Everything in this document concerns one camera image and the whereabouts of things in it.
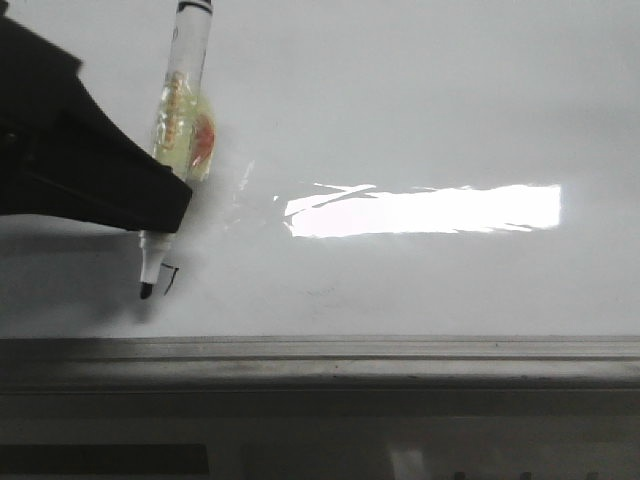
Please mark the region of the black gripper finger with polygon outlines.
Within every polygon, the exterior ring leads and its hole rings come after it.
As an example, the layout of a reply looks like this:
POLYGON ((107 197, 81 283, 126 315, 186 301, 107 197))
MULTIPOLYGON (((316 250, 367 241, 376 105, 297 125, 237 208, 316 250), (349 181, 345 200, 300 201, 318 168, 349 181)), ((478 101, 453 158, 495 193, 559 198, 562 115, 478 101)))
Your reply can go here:
POLYGON ((192 197, 79 79, 79 59, 1 19, 1 213, 174 233, 192 197))

